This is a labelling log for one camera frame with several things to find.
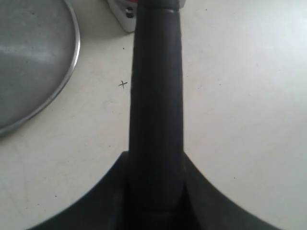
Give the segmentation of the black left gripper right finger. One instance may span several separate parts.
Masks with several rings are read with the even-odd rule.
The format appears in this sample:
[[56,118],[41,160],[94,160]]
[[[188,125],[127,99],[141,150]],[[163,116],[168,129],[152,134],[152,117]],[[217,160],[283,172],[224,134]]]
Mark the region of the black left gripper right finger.
[[186,188],[200,230],[276,230],[215,188],[184,155]]

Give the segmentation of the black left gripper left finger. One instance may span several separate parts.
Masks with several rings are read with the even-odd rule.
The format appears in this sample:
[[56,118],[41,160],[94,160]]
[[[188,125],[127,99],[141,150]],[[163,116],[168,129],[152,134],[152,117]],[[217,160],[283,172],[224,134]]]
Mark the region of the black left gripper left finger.
[[88,193],[64,211],[31,229],[122,230],[127,160],[128,152],[124,151]]

